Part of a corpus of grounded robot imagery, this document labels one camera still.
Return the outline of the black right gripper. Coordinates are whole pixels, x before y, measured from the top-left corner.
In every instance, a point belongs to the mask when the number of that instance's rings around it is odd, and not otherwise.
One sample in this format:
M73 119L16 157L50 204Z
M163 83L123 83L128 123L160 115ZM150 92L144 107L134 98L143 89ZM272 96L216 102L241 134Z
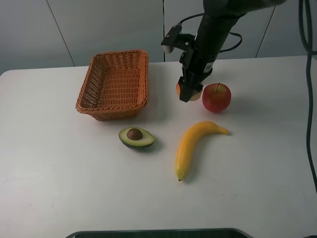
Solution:
M195 91L201 92L201 84L212 72L213 64L218 54L211 54L208 50L199 49L195 40L192 40L188 48L180 58L182 73L178 80L178 97L180 101L189 102L195 100L195 92L187 86L196 86Z

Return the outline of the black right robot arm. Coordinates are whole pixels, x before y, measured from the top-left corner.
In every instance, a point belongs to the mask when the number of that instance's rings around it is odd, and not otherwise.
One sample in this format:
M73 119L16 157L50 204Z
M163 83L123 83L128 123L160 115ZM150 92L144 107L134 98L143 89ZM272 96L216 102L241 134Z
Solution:
M202 91L201 83L211 74L213 64L230 30L249 12L283 4L283 0L205 0L204 14L196 36L187 36L180 58L183 76L179 99L188 102Z

